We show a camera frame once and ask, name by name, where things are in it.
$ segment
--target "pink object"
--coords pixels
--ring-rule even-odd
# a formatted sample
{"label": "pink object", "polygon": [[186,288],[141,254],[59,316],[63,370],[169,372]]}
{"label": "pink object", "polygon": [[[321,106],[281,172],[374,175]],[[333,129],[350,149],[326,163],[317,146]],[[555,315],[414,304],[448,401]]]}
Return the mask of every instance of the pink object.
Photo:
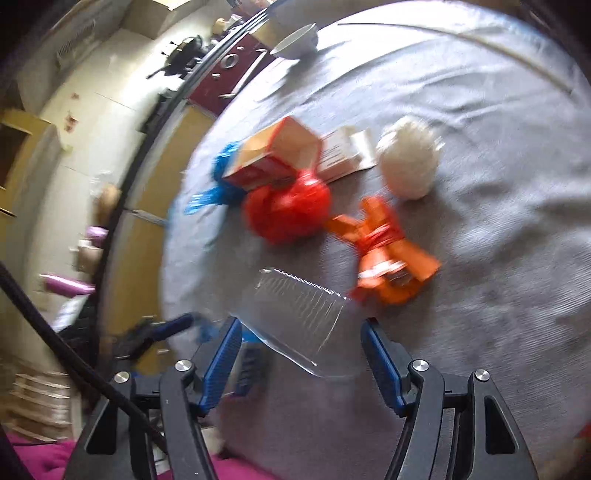
{"label": "pink object", "polygon": [[95,292],[94,285],[73,278],[59,277],[50,273],[43,273],[39,276],[46,291],[62,297],[71,299],[77,295],[91,295]]}
{"label": "pink object", "polygon": [[[16,435],[8,434],[11,443],[26,443]],[[76,442],[66,441],[49,445],[14,446],[14,450],[35,480],[62,480],[66,465]],[[212,456],[213,467],[219,480],[277,480],[244,460],[221,460]],[[164,472],[158,480],[173,480],[172,471]]]}
{"label": "pink object", "polygon": [[[26,440],[12,434],[8,434],[8,439],[11,443],[26,443]],[[61,480],[75,446],[76,442],[66,441],[14,446],[14,451],[35,480]]]}
{"label": "pink object", "polygon": [[101,226],[90,226],[86,229],[86,238],[90,240],[93,247],[101,248],[107,237],[107,233],[109,233],[109,231],[106,228],[102,228]]}

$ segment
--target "blue plastic bag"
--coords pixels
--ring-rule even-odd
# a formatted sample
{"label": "blue plastic bag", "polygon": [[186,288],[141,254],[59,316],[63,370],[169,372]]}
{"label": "blue plastic bag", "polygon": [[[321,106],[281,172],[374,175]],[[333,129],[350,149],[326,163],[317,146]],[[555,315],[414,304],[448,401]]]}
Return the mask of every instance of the blue plastic bag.
{"label": "blue plastic bag", "polygon": [[231,142],[213,161],[212,178],[217,185],[205,192],[195,194],[185,207],[184,214],[192,215],[206,205],[240,205],[246,196],[246,190],[236,187],[223,179],[228,165],[232,164],[241,142]]}

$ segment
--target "wooden cabinet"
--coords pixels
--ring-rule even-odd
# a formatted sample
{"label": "wooden cabinet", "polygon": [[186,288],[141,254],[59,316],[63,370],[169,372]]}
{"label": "wooden cabinet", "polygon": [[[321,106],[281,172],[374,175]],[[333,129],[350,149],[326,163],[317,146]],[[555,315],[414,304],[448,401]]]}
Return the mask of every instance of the wooden cabinet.
{"label": "wooden cabinet", "polygon": [[273,60],[268,47],[246,34],[197,85],[189,101],[219,116],[238,92]]}

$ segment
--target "metal screw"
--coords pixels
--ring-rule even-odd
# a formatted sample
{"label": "metal screw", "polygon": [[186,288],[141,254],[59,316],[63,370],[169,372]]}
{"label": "metal screw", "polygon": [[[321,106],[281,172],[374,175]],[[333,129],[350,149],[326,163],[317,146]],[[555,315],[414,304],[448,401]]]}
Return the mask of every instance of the metal screw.
{"label": "metal screw", "polygon": [[482,368],[476,370],[476,372],[474,372],[474,376],[481,382],[486,382],[491,377],[490,373]]}
{"label": "metal screw", "polygon": [[178,370],[179,372],[186,372],[187,370],[189,370],[191,367],[193,366],[193,364],[191,363],[191,360],[179,360],[176,364],[175,364],[175,369]]}
{"label": "metal screw", "polygon": [[413,368],[417,372],[424,372],[429,368],[429,364],[425,360],[415,360],[413,362]]}
{"label": "metal screw", "polygon": [[115,383],[125,383],[129,380],[130,375],[129,372],[119,372],[115,374]]}

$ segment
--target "white ball of yarn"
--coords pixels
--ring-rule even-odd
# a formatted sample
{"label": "white ball of yarn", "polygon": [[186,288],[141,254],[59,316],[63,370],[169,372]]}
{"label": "white ball of yarn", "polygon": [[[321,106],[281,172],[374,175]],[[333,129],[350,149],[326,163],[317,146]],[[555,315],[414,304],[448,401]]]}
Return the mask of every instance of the white ball of yarn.
{"label": "white ball of yarn", "polygon": [[443,146],[424,121],[405,116],[386,127],[376,152],[386,185],[396,197],[417,200],[431,190]]}

